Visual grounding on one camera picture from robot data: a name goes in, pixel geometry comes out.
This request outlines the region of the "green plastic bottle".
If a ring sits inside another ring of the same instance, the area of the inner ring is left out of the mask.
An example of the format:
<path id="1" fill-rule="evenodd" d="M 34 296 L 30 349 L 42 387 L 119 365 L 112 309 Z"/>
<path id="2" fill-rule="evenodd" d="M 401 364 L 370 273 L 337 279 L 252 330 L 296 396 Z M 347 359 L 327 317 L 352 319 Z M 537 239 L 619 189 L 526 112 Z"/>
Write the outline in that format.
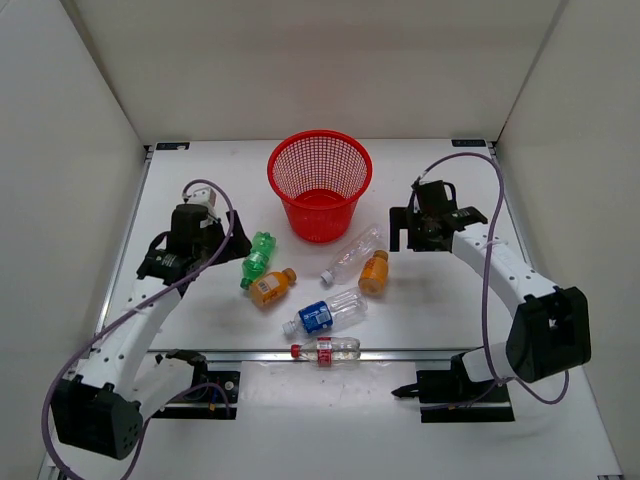
<path id="1" fill-rule="evenodd" d="M 250 285 L 266 273 L 270 258 L 276 247 L 276 238 L 269 232 L 257 232 L 251 240 L 251 248 L 242 263 L 240 287 L 248 290 Z"/>

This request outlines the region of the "orange bottle with barcode label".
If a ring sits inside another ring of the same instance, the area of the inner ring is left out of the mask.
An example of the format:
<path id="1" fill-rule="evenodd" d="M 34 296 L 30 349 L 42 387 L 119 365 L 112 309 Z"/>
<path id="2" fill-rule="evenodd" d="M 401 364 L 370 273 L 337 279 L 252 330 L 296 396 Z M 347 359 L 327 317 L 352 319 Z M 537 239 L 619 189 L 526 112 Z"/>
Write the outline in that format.
<path id="1" fill-rule="evenodd" d="M 265 274 L 250 285 L 251 300 L 258 308 L 266 307 L 284 296 L 296 280 L 291 268 Z"/>

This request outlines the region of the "clear unlabelled plastic bottle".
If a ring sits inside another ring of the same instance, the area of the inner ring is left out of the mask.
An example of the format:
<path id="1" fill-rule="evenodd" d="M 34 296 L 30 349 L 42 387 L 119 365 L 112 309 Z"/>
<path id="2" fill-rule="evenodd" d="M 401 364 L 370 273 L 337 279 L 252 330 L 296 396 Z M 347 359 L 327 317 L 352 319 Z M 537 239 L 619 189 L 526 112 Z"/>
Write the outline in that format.
<path id="1" fill-rule="evenodd" d="M 322 271 L 320 278 L 326 286 L 345 284 L 364 266 L 376 250 L 385 250 L 385 229 L 371 224 L 350 241 Z"/>

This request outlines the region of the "orange juice bottle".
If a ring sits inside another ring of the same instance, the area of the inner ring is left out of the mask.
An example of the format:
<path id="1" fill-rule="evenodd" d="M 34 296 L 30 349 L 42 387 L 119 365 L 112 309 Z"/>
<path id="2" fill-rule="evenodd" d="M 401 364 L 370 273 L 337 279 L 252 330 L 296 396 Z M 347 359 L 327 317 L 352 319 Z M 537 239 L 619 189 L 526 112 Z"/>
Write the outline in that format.
<path id="1" fill-rule="evenodd" d="M 386 287 L 389 273 L 388 253 L 376 250 L 366 261 L 358 280 L 360 290 L 369 296 L 381 295 Z"/>

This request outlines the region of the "clear bottle with blue label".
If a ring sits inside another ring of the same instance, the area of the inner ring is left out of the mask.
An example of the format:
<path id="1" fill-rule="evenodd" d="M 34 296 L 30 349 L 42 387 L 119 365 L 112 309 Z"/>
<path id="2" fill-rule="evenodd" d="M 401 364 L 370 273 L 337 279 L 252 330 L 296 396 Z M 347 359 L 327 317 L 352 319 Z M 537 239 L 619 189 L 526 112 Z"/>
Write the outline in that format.
<path id="1" fill-rule="evenodd" d="M 300 335 L 319 336 L 332 330 L 351 327 L 365 319 L 368 303 L 358 288 L 337 293 L 325 300 L 310 304 L 282 325 L 284 334 L 293 338 Z"/>

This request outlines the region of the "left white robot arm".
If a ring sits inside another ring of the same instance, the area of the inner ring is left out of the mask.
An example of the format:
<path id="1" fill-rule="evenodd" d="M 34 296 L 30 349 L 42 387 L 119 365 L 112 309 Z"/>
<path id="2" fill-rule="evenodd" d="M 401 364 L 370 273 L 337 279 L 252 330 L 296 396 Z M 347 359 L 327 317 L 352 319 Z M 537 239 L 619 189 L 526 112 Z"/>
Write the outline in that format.
<path id="1" fill-rule="evenodd" d="M 139 369 L 197 276 L 248 255 L 251 242 L 238 213 L 228 210 L 226 217 L 224 227 L 210 201 L 175 207 L 169 230 L 152 240 L 136 271 L 121 317 L 81 349 L 85 362 L 73 376 L 60 374 L 46 395 L 43 421 L 55 426 L 60 443 L 122 460 L 165 404 L 206 395 L 206 359 L 196 351 L 172 350 L 150 371 Z"/>

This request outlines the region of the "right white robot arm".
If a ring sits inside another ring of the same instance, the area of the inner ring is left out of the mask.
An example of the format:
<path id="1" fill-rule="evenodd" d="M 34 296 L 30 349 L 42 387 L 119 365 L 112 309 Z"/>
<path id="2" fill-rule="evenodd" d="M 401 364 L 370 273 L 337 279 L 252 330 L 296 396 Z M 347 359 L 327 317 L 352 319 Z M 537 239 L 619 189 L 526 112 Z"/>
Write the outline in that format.
<path id="1" fill-rule="evenodd" d="M 394 390 L 398 398 L 461 404 L 515 380 L 531 384 L 591 360 L 588 301 L 576 287 L 562 288 L 537 273 L 494 233 L 474 207 L 457 204 L 453 184 L 415 181 L 405 207 L 389 211 L 390 249 L 408 234 L 414 252 L 449 252 L 482 278 L 482 293 L 495 293 L 512 318 L 504 342 L 452 357 L 445 371 Z"/>

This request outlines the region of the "red plastic mesh bin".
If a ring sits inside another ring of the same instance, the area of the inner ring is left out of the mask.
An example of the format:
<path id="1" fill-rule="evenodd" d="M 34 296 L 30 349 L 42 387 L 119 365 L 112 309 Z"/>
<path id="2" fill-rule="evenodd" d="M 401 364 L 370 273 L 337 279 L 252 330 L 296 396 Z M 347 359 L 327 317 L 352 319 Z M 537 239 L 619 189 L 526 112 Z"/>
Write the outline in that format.
<path id="1" fill-rule="evenodd" d="M 317 244 L 346 233 L 372 176 L 367 150 L 333 130 L 294 134 L 273 150 L 267 163 L 269 184 L 293 232 Z"/>

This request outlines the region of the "right black table label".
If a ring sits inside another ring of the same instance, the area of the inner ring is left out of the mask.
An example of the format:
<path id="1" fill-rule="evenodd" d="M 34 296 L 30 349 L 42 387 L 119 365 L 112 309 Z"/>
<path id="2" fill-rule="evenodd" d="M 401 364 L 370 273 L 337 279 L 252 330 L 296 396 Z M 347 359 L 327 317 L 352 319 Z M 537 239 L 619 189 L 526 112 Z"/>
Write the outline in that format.
<path id="1" fill-rule="evenodd" d="M 455 148 L 484 148 L 486 141 L 483 139 L 452 139 L 452 146 Z"/>

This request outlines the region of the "black table label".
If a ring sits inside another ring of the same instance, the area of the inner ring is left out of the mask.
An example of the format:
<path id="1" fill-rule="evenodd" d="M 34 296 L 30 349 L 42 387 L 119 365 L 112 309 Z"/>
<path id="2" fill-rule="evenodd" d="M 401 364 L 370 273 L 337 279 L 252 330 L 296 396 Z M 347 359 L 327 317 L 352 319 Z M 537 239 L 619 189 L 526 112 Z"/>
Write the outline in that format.
<path id="1" fill-rule="evenodd" d="M 156 151 L 182 151 L 189 148 L 189 142 L 158 142 L 155 146 Z"/>
<path id="2" fill-rule="evenodd" d="M 452 139 L 452 146 L 455 148 L 484 148 L 486 141 L 483 139 Z"/>

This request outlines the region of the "left black table label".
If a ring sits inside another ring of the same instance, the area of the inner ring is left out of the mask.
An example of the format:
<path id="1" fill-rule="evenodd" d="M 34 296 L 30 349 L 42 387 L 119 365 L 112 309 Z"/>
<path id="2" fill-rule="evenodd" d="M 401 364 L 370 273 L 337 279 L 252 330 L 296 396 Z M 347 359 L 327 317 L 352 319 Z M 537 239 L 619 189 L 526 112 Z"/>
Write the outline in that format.
<path id="1" fill-rule="evenodd" d="M 158 142 L 155 146 L 156 151 L 182 151 L 189 148 L 189 142 Z"/>

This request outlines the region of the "clear bottle with red label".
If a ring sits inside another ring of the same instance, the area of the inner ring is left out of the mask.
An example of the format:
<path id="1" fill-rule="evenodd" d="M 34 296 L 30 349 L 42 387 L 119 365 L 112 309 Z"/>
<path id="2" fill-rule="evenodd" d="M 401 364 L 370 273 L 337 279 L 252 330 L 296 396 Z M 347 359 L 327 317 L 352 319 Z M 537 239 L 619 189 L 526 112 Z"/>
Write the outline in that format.
<path id="1" fill-rule="evenodd" d="M 296 361 L 331 367 L 359 361 L 361 342 L 353 337 L 317 337 L 305 344 L 293 344 L 290 355 Z"/>

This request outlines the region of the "aluminium rail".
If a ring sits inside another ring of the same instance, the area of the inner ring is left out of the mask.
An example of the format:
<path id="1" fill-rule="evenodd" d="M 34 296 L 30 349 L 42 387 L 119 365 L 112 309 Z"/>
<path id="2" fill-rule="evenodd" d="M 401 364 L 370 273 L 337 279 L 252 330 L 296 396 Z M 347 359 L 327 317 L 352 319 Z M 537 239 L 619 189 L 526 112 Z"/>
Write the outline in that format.
<path id="1" fill-rule="evenodd" d="M 259 350 L 222 350 L 200 349 L 209 362 L 240 363 L 254 362 L 292 362 L 294 358 L 289 349 L 259 349 Z M 454 355 L 462 354 L 464 350 L 454 349 L 371 349 L 361 351 L 361 361 L 372 362 L 445 362 L 448 363 Z"/>

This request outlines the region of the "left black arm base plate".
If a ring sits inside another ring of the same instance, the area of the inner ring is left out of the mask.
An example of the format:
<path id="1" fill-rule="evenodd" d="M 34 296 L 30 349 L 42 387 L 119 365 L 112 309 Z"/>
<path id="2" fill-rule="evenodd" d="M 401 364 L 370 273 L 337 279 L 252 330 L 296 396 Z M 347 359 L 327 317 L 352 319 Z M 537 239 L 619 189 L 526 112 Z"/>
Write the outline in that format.
<path id="1" fill-rule="evenodd" d="M 157 411 L 154 419 L 174 420 L 235 420 L 239 401 L 241 372 L 239 364 L 210 364 L 197 385 L 215 383 L 225 393 L 229 406 L 214 387 L 203 387 L 169 403 Z"/>

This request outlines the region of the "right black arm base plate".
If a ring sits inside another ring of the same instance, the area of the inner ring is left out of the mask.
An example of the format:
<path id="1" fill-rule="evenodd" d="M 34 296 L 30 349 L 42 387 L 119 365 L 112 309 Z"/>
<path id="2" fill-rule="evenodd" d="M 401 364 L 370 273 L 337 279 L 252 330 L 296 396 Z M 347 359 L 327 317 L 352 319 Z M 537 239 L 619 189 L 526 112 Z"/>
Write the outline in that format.
<path id="1" fill-rule="evenodd" d="M 473 383 L 450 370 L 419 370 L 396 399 L 418 399 L 423 424 L 510 423 L 515 421 L 508 388 L 493 381 Z"/>

